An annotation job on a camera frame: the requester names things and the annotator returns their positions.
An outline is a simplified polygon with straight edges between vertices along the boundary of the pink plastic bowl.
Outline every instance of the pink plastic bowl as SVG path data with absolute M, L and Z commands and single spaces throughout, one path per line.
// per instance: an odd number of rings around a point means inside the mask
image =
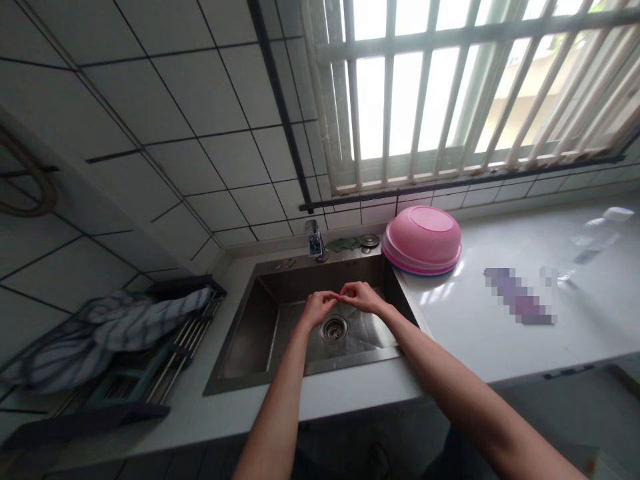
M 439 268 L 439 269 L 425 269 L 425 268 L 418 268 L 418 267 L 412 267 L 410 265 L 407 265 L 405 263 L 403 263 L 402 261 L 398 260 L 397 258 L 394 258 L 394 256 L 392 256 L 386 246 L 385 243 L 382 243 L 382 253 L 385 254 L 385 256 L 389 259 L 389 261 L 394 264 L 396 267 L 398 267 L 400 270 L 404 270 L 406 272 L 412 273 L 414 275 L 420 275 L 422 277 L 436 277 L 438 275 L 444 275 L 447 272 L 450 272 L 451 270 L 453 270 L 455 268 L 455 266 L 457 265 L 457 263 L 454 263 L 453 265 L 449 266 L 449 267 L 444 267 L 444 268 Z
M 451 267 L 458 263 L 460 258 L 460 253 L 462 253 L 462 246 L 459 248 L 458 254 L 451 261 L 446 263 L 422 263 L 416 260 L 412 260 L 408 258 L 406 255 L 400 253 L 389 240 L 389 225 L 387 225 L 387 234 L 382 238 L 382 245 L 384 247 L 384 251 L 386 256 L 392 257 L 393 260 L 397 260 L 401 262 L 403 265 L 406 265 L 410 268 L 415 268 L 418 270 L 442 270 L 444 268 Z
M 460 226 L 452 216 L 426 206 L 402 210 L 387 226 L 387 238 L 404 257 L 428 265 L 450 265 L 461 253 Z

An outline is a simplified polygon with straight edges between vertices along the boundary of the bottle cap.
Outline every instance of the bottle cap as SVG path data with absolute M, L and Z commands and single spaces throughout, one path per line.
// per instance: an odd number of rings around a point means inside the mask
M 611 207 L 602 215 L 607 220 L 613 220 L 618 223 L 624 223 L 633 216 L 633 210 L 624 209 L 622 207 Z

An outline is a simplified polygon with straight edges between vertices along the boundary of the hand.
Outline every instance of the hand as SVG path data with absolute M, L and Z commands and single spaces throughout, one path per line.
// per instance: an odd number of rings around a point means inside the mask
M 380 316 L 388 303 L 374 292 L 367 282 L 346 283 L 340 290 L 339 300 L 363 312 Z
M 314 292 L 307 297 L 307 304 L 300 316 L 300 324 L 312 330 L 322 323 L 329 311 L 338 302 L 338 294 L 332 291 Z

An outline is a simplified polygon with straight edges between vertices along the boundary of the forearm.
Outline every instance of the forearm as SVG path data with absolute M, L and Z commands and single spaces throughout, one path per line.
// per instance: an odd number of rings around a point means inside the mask
M 379 316 L 442 412 L 500 476 L 583 478 L 496 392 L 393 306 L 385 306 Z
M 291 476 L 308 340 L 309 328 L 298 324 L 251 428 L 234 480 Z

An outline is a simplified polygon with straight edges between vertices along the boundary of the sink drain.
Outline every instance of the sink drain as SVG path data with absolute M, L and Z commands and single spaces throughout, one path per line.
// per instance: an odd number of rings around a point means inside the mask
M 340 315 L 330 315 L 320 325 L 320 338 L 330 345 L 339 343 L 347 336 L 347 321 Z

